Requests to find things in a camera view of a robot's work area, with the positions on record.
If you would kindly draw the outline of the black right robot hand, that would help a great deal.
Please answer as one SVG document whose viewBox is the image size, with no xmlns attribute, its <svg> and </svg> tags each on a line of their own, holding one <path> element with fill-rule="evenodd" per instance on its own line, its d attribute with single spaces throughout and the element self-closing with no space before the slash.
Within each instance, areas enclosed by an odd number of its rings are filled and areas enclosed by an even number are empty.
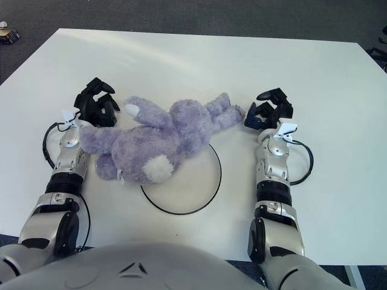
<svg viewBox="0 0 387 290">
<path fill-rule="evenodd" d="M 259 106 L 252 103 L 244 121 L 246 127 L 255 130 L 276 129 L 280 118 L 292 119 L 292 104 L 281 88 L 263 92 L 256 99 L 262 103 Z"/>
</svg>

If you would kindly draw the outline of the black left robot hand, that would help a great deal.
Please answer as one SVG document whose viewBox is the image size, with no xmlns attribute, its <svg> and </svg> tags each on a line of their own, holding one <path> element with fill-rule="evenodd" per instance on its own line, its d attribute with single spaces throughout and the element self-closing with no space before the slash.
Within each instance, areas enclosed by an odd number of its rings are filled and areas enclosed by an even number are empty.
<svg viewBox="0 0 387 290">
<path fill-rule="evenodd" d="M 92 79 L 74 102 L 74 107 L 80 111 L 79 119 L 95 127 L 114 127 L 117 122 L 115 112 L 120 112 L 112 97 L 114 93 L 107 83 L 97 77 Z"/>
</svg>

